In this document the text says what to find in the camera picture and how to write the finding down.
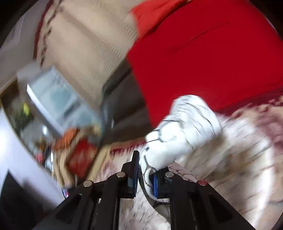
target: crumpled white cloth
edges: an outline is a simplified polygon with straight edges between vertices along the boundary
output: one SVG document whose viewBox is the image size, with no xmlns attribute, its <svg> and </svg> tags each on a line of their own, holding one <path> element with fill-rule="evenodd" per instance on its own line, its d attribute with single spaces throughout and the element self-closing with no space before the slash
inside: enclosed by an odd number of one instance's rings
<svg viewBox="0 0 283 230">
<path fill-rule="evenodd" d="M 175 160 L 190 155 L 222 132 L 222 127 L 208 105 L 198 96 L 177 98 L 170 114 L 146 137 L 147 145 L 140 158 L 140 166 L 147 194 L 156 199 L 149 176 Z"/>
</svg>

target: metal rivet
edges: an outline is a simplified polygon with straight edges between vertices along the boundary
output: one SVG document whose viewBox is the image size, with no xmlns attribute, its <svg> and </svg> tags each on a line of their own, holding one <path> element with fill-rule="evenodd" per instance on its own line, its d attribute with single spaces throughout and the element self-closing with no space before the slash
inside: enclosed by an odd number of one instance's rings
<svg viewBox="0 0 283 230">
<path fill-rule="evenodd" d="M 200 186 L 206 186 L 206 185 L 207 185 L 207 182 L 206 182 L 206 180 L 199 180 L 199 181 L 198 181 L 198 184 L 199 184 Z"/>
<path fill-rule="evenodd" d="M 165 176 L 166 176 L 167 178 L 171 178 L 171 177 L 174 176 L 174 173 L 172 173 L 172 172 L 167 172 L 167 173 L 165 173 Z"/>
<path fill-rule="evenodd" d="M 122 177 L 124 177 L 126 174 L 124 173 L 124 172 L 118 172 L 117 174 L 116 174 L 116 176 L 117 177 L 119 177 L 119 178 L 122 178 Z"/>
<path fill-rule="evenodd" d="M 89 187 L 89 186 L 92 185 L 92 181 L 91 181 L 91 180 L 86 180 L 86 181 L 83 183 L 83 185 L 84 185 L 85 187 Z"/>
</svg>

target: yellow object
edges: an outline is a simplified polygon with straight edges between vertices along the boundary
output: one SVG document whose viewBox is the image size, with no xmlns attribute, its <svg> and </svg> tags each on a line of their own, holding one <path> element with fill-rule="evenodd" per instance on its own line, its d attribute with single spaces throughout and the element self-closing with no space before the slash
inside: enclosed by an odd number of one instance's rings
<svg viewBox="0 0 283 230">
<path fill-rule="evenodd" d="M 23 112 L 27 117 L 29 116 L 29 106 L 27 103 L 23 103 Z"/>
</svg>

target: red cloth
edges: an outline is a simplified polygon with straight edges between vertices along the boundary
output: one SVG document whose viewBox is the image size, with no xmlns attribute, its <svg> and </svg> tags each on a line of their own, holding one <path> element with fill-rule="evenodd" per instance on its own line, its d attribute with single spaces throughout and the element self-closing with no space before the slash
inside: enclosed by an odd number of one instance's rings
<svg viewBox="0 0 283 230">
<path fill-rule="evenodd" d="M 218 111 L 283 84 L 282 41 L 246 1 L 192 0 L 127 58 L 153 127 L 181 95 L 198 95 Z"/>
<path fill-rule="evenodd" d="M 137 22 L 139 39 L 155 29 L 169 14 L 187 0 L 150 0 L 131 9 Z"/>
<path fill-rule="evenodd" d="M 97 147 L 87 142 L 87 138 L 81 139 L 67 164 L 68 170 L 79 178 L 84 178 L 97 153 Z"/>
</svg>

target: red cushion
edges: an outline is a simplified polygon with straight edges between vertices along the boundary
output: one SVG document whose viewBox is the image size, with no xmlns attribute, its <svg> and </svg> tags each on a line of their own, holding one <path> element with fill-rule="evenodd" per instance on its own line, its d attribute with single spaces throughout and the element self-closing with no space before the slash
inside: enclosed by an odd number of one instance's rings
<svg viewBox="0 0 283 230">
<path fill-rule="evenodd" d="M 152 125 L 178 96 L 218 111 L 282 87 L 283 43 L 247 1 L 192 0 L 128 53 Z"/>
</svg>

